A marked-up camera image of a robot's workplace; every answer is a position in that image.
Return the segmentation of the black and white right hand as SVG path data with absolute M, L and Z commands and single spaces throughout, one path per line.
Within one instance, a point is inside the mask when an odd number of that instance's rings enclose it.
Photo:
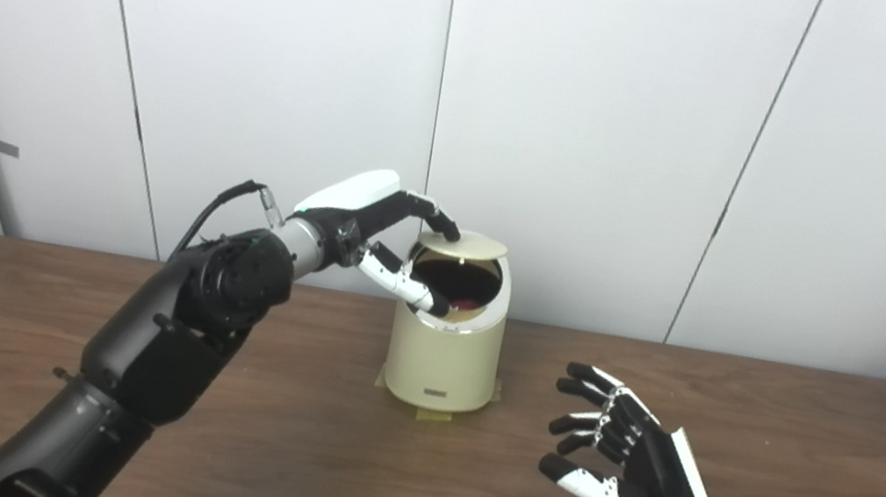
M 563 394 L 594 406 L 552 420 L 557 448 L 538 470 L 575 497 L 709 497 L 684 428 L 668 431 L 618 378 L 570 362 L 556 381 Z

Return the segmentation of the black and white left hand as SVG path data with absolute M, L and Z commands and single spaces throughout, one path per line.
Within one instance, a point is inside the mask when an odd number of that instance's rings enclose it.
M 370 169 L 331 184 L 296 205 L 292 217 L 316 231 L 321 253 L 318 270 L 332 264 L 358 268 L 385 291 L 417 312 L 447 317 L 451 303 L 412 275 L 385 244 L 371 238 L 405 219 L 427 223 L 434 234 L 456 243 L 461 232 L 439 204 L 401 186 L 400 174 L 390 169 Z

